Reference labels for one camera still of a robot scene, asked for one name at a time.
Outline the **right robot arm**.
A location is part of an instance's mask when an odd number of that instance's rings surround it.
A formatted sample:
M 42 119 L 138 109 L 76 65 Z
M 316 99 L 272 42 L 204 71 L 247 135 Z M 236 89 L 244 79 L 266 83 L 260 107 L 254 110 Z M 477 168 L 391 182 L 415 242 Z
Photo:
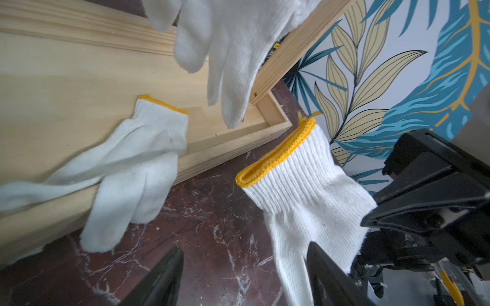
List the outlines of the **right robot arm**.
M 456 304 L 463 288 L 482 304 L 467 270 L 489 263 L 489 167 L 434 132 L 402 135 L 382 170 L 370 229 L 354 269 L 382 292 L 384 270 L 435 272 Z

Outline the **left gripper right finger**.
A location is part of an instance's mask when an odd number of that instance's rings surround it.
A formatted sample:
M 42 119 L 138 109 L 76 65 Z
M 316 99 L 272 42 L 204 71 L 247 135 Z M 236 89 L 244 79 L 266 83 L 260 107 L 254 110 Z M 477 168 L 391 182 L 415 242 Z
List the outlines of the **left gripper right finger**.
M 316 242 L 308 246 L 306 268 L 314 305 L 374 305 Z

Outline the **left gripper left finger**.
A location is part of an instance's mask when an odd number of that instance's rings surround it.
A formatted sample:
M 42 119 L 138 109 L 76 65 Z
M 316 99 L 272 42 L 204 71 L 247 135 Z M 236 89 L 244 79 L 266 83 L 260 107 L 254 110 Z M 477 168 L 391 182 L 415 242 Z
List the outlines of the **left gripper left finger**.
M 119 306 L 174 306 L 177 303 L 184 268 L 184 252 L 175 244 Z

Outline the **white glove bottom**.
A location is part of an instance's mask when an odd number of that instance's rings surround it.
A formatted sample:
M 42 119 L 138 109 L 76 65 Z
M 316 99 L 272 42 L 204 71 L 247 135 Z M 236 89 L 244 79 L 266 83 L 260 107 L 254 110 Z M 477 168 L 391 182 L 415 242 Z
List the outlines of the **white glove bottom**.
M 312 305 L 306 268 L 311 242 L 344 273 L 367 233 L 376 203 L 336 165 L 317 121 L 304 118 L 275 149 L 238 173 L 237 185 L 263 211 L 276 270 L 289 305 Z

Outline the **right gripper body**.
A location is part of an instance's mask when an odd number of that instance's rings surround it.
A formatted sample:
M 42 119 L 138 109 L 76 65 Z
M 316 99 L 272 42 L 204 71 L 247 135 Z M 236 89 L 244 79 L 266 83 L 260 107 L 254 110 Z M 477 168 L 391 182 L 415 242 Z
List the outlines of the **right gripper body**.
M 430 130 L 402 135 L 382 170 L 359 261 L 390 268 L 489 263 L 489 167 Z

